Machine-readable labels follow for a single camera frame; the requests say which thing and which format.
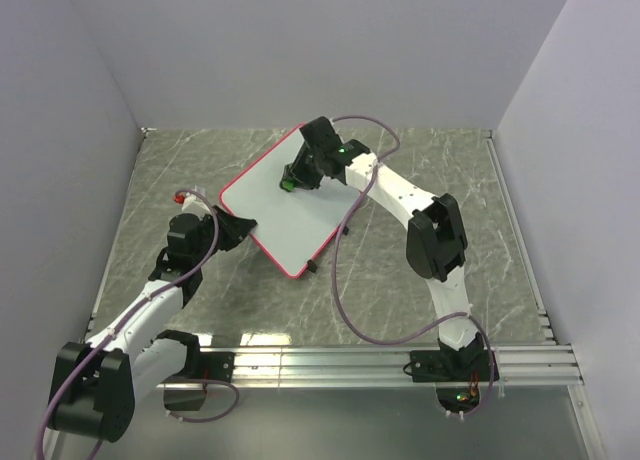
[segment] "wire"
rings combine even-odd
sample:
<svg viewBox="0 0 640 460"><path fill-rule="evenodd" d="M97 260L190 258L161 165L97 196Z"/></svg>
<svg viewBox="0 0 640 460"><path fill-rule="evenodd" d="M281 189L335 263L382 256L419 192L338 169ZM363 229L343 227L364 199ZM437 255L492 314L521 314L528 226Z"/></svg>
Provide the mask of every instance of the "wire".
<svg viewBox="0 0 640 460"><path fill-rule="evenodd" d="M36 458L38 460L45 460L44 451L43 451L44 436L45 436L45 432L46 432L46 429L47 429L47 425L49 424L49 420L51 419L51 416L53 415L53 412L58 407L58 404L60 403L60 399L62 398L64 393L69 389L69 387L76 380L76 378L78 378L81 375L81 373L85 369L85 367L107 345L109 345L113 340L115 340L116 336L124 328L124 326L127 324L127 322L129 320L131 320L131 318L144 305L146 305L147 303L151 302L158 295L166 292L167 290L172 289L173 287L177 286L178 284L180 284L183 281L185 281L188 278L190 278L194 273L196 273L198 270L200 270L200 268L202 268L202 266L205 264L205 262L207 260L209 260L211 255L213 255L213 252L215 251L216 245L218 243L218 236L220 234L220 226L218 224L218 217L216 216L216 212L213 209L213 206L209 203L209 201L207 200L207 198L204 195L202 195L200 192L197 192L196 190L192 190L190 188L181 188L180 190L176 191L176 195L179 195L181 193L190 193L191 195L195 195L196 197L198 197L202 201L202 203L204 203L204 205L207 207L207 209L209 210L209 212L211 214L211 217L213 219L214 232L213 232L213 241L211 242L211 246L209 247L209 250L207 251L205 256L202 257L202 260L200 260L200 262L195 267L193 267L191 270L189 270L187 273L185 273L181 277L177 278L173 282L168 283L166 285L163 285L162 287L154 290L149 295L147 295L146 297L141 299L139 302L137 302L133 307L131 307L131 309L129 309L129 311L126 313L126 315L124 315L122 317L122 319L120 319L120 321L113 327L113 330L111 331L111 333L109 333L109 335L107 335L100 343L98 343L96 346L94 346L93 350L91 350L91 352L89 352L89 354L76 366L76 368L73 369L73 371L66 378L66 380L64 382L62 382L62 385L60 385L60 388L58 389L58 391L51 398L51 401L49 402L49 405L47 406L47 409L45 411L44 419L42 420L42 423L40 424L40 426L38 428L38 436L37 436L36 447L35 447ZM90 453L90 456L87 457L88 460L92 460L96 456L96 454L98 453L98 449L100 448L101 444L102 444L102 441L98 441L96 443L95 447L93 448L93 450Z"/></svg>
<svg viewBox="0 0 640 460"><path fill-rule="evenodd" d="M193 380L193 379L189 378L189 379L184 379L184 381L185 382L205 383L207 385L222 385L224 387L227 387L227 388L231 389L233 391L233 393L235 394L235 398L233 399L233 403L231 404L231 406L229 408L227 408L224 412L219 413L218 415L214 415L213 417L189 418L189 417L183 417L182 415L178 415L175 412L167 411L167 413L169 414L170 417L176 418L181 422L185 422L185 423L209 423L209 422L213 422L215 420L219 420L219 419L229 415L233 411L233 409L236 408L236 406L238 405L238 402L240 401L240 390L238 390L238 387L236 387L232 383L224 382L222 380L212 380L212 379L209 379L209 378L204 378L204 379L201 379L201 380Z"/></svg>
<svg viewBox="0 0 640 460"><path fill-rule="evenodd" d="M377 120L373 117L368 117L366 115L343 115L343 116L334 118L333 122L337 123L343 120L366 120L368 122L373 122L376 125L382 127L389 135L391 135L391 137L395 141L395 145L389 150L383 152L378 156L378 161L374 164L373 169L371 171L371 180L369 181L365 189L360 193L356 201L353 202L353 205L349 208L349 210L347 210L347 213L345 214L344 218L342 219L342 222L340 223L340 227L338 227L338 230L337 230L338 232L344 231L345 227L347 226L347 223L349 223L349 221L351 220L355 212L360 208L360 205L362 205L362 202L364 201L364 199L367 198L367 194L373 188L374 184L378 179L378 169L380 167L380 162L385 158L387 158L392 153L395 153L400 149L400 137L398 136L398 134L394 132L391 129L391 127L384 124L380 120ZM365 342L373 343L374 345L381 345L381 346L400 345L400 344L409 342L411 340L414 340L415 338L418 338L421 335L424 335L429 330L453 318L464 317L464 318L468 318L470 321L473 322L473 324L478 329L478 332L480 332L480 335L482 336L482 339L485 342L487 350L489 351L489 368L490 368L489 385L488 385L487 394L484 398L481 399L480 404L478 404L477 407L475 407L472 411L467 413L467 416L477 412L480 409L480 407L482 407L486 403L486 400L489 398L491 389L493 388L493 382L494 382L494 360L493 360L491 345L489 343L489 337L485 333L480 322L478 322L472 315L468 313L454 312L454 313L445 315L435 320L434 322L431 322L430 324L421 328L415 333L412 333L410 335L407 335L406 337L402 337L396 340L378 340L362 333L360 330L358 330L358 327L356 327L354 323L349 319L349 316L347 315L347 312L345 311L344 306L342 304L342 300L340 298L340 292L338 289L338 252L340 250L340 242L342 240L342 237L343 235L336 235L335 248L333 250L333 257L332 257L332 264L331 264L331 292L333 293L334 303L338 310L338 313L340 314L340 317L344 321L345 325L349 327L349 330L351 330L353 334L356 335L361 340L364 340Z"/></svg>

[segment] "purple cable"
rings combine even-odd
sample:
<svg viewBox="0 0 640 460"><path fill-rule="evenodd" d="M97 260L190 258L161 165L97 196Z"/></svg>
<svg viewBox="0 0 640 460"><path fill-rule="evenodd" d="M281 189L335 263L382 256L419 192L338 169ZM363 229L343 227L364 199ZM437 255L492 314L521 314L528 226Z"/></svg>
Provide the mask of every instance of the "purple cable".
<svg viewBox="0 0 640 460"><path fill-rule="evenodd" d="M40 427L38 428L38 437L36 440L36 457L38 460L45 460L44 452L42 450L42 445L44 443L44 435L47 429L47 425L49 423L49 419L51 418L51 415L53 415L53 412L58 406L58 403L60 402L60 399L62 398L64 393L71 386L73 381L80 375L82 370L84 370L84 368L89 364L89 362L91 362L91 360L93 360L96 357L96 355L98 355L98 353L100 353L107 345L109 345L116 338L117 334L122 330L122 328L127 324L127 322L131 320L131 318L144 305L146 305L148 302L150 302L153 298L157 297L158 295L166 292L167 290L170 290L171 288L175 287L179 283L182 283L184 280L191 277L191 275L193 275L198 270L200 270L200 268L202 268L205 262L209 260L211 255L213 255L213 252L218 243L218 235L220 233L220 226L218 225L218 217L216 216L216 212L213 209L213 206L209 203L209 201L206 199L204 195L202 195L201 193L195 190L191 190L189 188L181 188L176 192L176 195L180 193L190 193L191 195L198 197L202 201L202 203L205 204L205 206L211 213L211 217L213 218L214 231L213 231L213 241L211 242L211 246L209 247L209 250L207 251L205 256L202 258L202 260L200 260L200 262L191 270L189 270L187 273L177 278L173 282L168 283L167 285L164 285L158 288L157 290L154 290L149 295L141 299L138 303L136 303L133 307L131 307L131 309L126 313L126 315L124 315L120 319L120 321L114 326L113 333L111 333L110 335L107 335L104 338L104 340L102 340L98 345L93 347L93 350L91 350L91 352L89 352L89 354L78 364L78 366L71 372L71 374L67 377L67 379L64 382L62 382L62 385L60 385L60 388L58 389L58 391L51 398L51 401L47 406L47 410L45 411L44 419L40 424ZM90 456L88 457L88 460L92 460L96 456L101 444L102 444L102 441L98 441L96 443L95 447L91 451Z"/></svg>
<svg viewBox="0 0 640 460"><path fill-rule="evenodd" d="M194 382L194 380L192 380L192 379L184 379L184 381L185 382ZM238 387L236 387L232 383L224 382L222 380L211 380L211 379L208 379L208 378L207 379L203 379L203 380L198 380L198 383L206 383L208 385L222 385L224 387L230 388L233 391L233 393L235 394L235 398L233 399L233 403L224 412L219 413L218 415L214 415L213 417L208 417L208 418L189 418L189 417L183 417L182 415L178 415L175 412L169 412L169 416L171 416L173 418L177 418L181 422L185 422L185 423L209 423L209 422L213 422L215 420L219 420L222 417L226 417L227 415L229 415L233 411L233 409L236 408L236 405L238 405L238 402L240 401L240 390L238 390Z"/></svg>
<svg viewBox="0 0 640 460"><path fill-rule="evenodd" d="M360 208L360 205L362 204L364 199L367 198L367 194L373 188L373 185L376 183L376 180L378 179L378 168L379 168L380 162L385 158L387 158L392 153L395 153L400 149L400 137L398 137L398 134L394 132L391 129L391 127L382 123L380 120L377 120L372 117L368 117L366 115L344 115L341 117L334 118L333 122L334 123L340 122L342 120L367 120L369 122L373 122L376 125L382 127L389 135L391 135L391 137L395 140L395 146L393 148L390 148L386 152L380 154L380 156L378 157L378 162L373 166L373 170L371 171L371 180L369 181L365 189L360 193L356 201L353 202L353 205L351 206L351 208L349 208L349 210L345 214L344 218L342 219L342 222L340 223L340 227L338 227L338 230L337 230L338 232L345 231L345 227L347 226L347 223L349 223L349 221L351 220L355 212ZM340 242L342 240L342 237L343 237L342 235L336 235L336 240L335 240L336 247L333 250L333 258L332 258L332 264L331 264L331 292L333 294L333 299L334 299L336 308L338 309L338 313L340 314L340 317L342 317L342 320L347 325L347 327L349 327L349 330L351 330L354 333L354 335L364 340L365 342L373 343L374 345L381 345L381 346L400 345L402 343L406 343L415 338L418 338L421 335L424 335L429 330L437 327L438 325L440 325L443 322L446 322L447 320L451 320L452 318L457 318L457 317L465 317L465 318L469 318L469 320L473 322L473 324L478 329L478 332L480 332L480 336L482 336L482 339L484 340L485 345L487 346L487 350L489 352L492 352L491 345L489 344L489 337L487 336L486 332L482 328L482 325L480 324L480 322L478 322L473 316L465 312L455 312L455 313L450 313L448 315L445 315L444 317L441 317L436 321L431 322L429 325L421 328L417 332L412 333L411 335L407 335L406 337L399 338L397 340L377 340L358 330L358 327L356 327L351 321L351 319L349 319L347 312L345 311L344 306L342 305L342 300L340 299L340 292L338 290L338 251L340 249ZM476 413L480 409L480 407L482 407L486 403L486 400L490 396L491 389L494 383L494 377L495 377L493 354L491 353L489 355L489 369L490 369L490 374L489 374L489 385L487 387L487 394L485 395L485 397L483 397L480 400L480 403L476 408L474 408L473 410L471 410L469 413L466 414L467 416Z"/></svg>

